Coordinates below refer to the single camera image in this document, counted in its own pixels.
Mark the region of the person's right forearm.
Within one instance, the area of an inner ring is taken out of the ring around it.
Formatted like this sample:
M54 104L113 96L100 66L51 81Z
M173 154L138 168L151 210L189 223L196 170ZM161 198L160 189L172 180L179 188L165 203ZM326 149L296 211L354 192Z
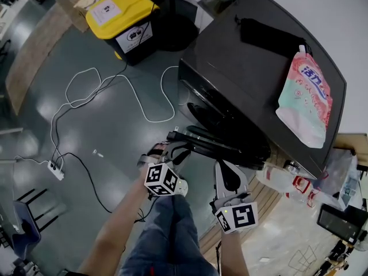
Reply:
M239 233L221 233L221 276L250 276Z

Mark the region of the large cardboard sheet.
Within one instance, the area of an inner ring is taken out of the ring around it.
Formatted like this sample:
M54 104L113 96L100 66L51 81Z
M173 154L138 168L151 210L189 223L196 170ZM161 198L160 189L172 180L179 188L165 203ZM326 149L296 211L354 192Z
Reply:
M338 133L334 147L353 149L356 154L368 154L368 134Z

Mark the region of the black standing fan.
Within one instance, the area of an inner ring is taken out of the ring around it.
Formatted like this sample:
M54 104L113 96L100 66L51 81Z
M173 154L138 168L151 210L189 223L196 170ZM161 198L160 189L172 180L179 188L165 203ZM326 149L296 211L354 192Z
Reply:
M198 36L194 22L176 12L175 0L169 0L169 12L159 20L157 31L157 48L168 52L186 49Z

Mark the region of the person's white shoe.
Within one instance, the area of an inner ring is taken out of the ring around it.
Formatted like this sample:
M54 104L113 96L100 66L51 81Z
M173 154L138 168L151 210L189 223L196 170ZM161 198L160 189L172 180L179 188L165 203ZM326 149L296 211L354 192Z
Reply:
M180 179L175 188L175 193L180 194L185 197L188 193L188 189L189 187L188 187L187 182L183 179Z

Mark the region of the person's left forearm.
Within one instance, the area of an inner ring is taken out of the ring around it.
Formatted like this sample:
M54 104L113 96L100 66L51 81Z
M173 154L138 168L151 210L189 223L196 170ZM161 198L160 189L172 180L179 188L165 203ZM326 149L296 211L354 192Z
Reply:
M110 214L98 233L78 273L87 276L115 276L138 211L148 197L144 178L138 178L122 201Z

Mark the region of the black monitor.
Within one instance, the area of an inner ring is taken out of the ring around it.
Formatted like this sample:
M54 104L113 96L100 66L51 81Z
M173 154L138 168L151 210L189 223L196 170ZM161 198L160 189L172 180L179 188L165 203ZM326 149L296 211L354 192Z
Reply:
M322 204L317 224L350 244L355 244L368 220L368 212L353 206L344 211Z

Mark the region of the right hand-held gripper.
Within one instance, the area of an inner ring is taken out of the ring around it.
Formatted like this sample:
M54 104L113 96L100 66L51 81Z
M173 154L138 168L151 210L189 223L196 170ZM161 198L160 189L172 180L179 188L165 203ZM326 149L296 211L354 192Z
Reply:
M212 212L225 234L258 226L258 205L247 191L247 176L238 166L221 160L214 165L217 199Z

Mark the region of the brown floor mat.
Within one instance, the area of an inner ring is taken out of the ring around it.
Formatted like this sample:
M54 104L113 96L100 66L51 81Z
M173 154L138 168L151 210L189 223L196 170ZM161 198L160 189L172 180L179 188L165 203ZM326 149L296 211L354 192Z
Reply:
M15 114L19 114L38 70L71 25L68 15L56 3L21 47L5 80L6 91Z

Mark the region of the gray plastic tray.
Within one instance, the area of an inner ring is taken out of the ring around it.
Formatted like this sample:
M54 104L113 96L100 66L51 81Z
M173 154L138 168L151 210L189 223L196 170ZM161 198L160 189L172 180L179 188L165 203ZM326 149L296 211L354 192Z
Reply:
M199 0L198 5L212 18L217 18L236 0Z

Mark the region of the clear plastic bag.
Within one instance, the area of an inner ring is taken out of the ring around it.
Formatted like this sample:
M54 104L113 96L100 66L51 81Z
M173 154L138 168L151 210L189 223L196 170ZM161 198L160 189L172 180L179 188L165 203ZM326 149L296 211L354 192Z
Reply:
M331 151L323 176L317 181L316 200L344 211L357 192L358 159L351 149Z

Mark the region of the black cabinet machine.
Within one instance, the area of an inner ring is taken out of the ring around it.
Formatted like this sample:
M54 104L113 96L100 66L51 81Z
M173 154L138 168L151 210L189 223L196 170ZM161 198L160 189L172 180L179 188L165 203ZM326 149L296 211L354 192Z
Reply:
M326 141L304 145L277 117L277 100L291 60L240 39L237 18L251 18L302 37L326 78L333 98ZM289 12L273 0L236 0L184 51L179 62L181 89L202 108L194 119L222 137L254 133L257 143L277 145L289 159L318 177L338 134L347 83L325 49Z

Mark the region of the person's blue jeans leg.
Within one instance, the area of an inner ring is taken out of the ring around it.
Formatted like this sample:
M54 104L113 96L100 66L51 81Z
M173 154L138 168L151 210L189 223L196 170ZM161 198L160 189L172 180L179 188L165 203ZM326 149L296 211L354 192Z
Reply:
M158 198L120 276L219 276L200 252L184 196Z

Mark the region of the yellow-lid black bin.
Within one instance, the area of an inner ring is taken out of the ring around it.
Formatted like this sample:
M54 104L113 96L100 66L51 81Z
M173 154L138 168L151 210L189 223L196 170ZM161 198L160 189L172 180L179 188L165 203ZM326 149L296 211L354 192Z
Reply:
M95 36L130 66L156 51L154 26L160 8L151 0L99 0L86 13Z

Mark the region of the open cardboard box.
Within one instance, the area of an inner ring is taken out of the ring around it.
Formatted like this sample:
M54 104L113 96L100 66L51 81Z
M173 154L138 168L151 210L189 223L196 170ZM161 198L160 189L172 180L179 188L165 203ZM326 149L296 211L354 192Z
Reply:
M99 0L56 0L57 13L61 24L68 29L73 26L81 33L89 29L86 14L89 8Z

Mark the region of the white power strip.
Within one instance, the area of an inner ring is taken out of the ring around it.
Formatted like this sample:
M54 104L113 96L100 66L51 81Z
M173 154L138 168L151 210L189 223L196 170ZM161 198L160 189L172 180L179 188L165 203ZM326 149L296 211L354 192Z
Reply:
M59 181L64 179L64 172L53 161L48 161L47 168Z

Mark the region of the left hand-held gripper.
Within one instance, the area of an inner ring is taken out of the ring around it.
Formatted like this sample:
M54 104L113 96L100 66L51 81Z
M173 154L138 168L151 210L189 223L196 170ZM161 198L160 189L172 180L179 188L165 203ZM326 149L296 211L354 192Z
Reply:
M146 154L142 154L137 162L137 168L148 166L144 186L156 197L176 195L175 188L180 180L175 172L173 161L167 157L167 147L170 143L156 143ZM186 149L175 158L176 168L182 167L191 154Z

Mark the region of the black fabric pouch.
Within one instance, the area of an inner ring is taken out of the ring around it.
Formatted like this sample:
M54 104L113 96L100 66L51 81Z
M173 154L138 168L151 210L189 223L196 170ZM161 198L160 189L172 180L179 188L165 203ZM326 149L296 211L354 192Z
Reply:
M240 26L240 39L244 43L287 58L293 58L300 50L313 55L311 47L302 37L265 25L252 18L235 16L235 22Z

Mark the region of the pink detergent pouch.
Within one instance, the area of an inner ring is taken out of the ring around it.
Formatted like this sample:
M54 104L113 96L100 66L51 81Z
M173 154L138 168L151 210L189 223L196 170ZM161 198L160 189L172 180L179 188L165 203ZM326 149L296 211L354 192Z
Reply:
M320 67L300 45L279 96L276 115L303 144L321 149L332 103L331 90Z

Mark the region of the blue chair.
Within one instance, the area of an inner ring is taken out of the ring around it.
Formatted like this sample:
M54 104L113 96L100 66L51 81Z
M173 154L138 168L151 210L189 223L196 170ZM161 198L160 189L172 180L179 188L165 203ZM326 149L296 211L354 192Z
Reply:
M56 215L52 219L50 219L46 224L42 227L37 225L37 221L45 216L45 213L35 217L32 214L32 211L29 205L45 194L48 189L44 189L26 202L23 201L25 197L32 194L35 189L32 189L22 195L17 200L13 201L13 206L15 210L15 214L21 223L22 233L12 234L11 240L13 245L13 251L18 256L18 258L25 260L32 250L39 244L41 241L41 232L49 227L53 222L55 222L59 216Z

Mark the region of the wooden slat pallet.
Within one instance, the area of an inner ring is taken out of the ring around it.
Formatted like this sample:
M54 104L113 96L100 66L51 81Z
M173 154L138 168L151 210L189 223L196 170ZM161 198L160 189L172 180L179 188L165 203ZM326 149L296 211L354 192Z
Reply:
M251 190L251 198L258 205L258 227L265 221L267 216L274 209L282 195L260 183L256 177L251 178L249 183ZM200 251L204 258L209 262L214 263L216 258L216 246L221 239L221 227L215 221L215 225L200 238Z

